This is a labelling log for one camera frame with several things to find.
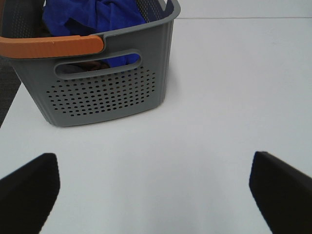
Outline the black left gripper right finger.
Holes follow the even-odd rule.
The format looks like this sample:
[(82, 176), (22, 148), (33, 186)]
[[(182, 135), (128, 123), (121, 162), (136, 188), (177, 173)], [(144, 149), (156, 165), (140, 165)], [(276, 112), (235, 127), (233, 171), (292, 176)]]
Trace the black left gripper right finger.
[(256, 152), (249, 188), (273, 234), (312, 232), (311, 177), (268, 152)]

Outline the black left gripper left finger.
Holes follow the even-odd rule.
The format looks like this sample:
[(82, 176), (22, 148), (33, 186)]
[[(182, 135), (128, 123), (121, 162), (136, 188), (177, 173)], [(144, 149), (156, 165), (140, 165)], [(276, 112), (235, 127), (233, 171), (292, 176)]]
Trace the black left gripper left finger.
[(38, 234), (60, 191), (57, 156), (44, 153), (0, 180), (0, 232)]

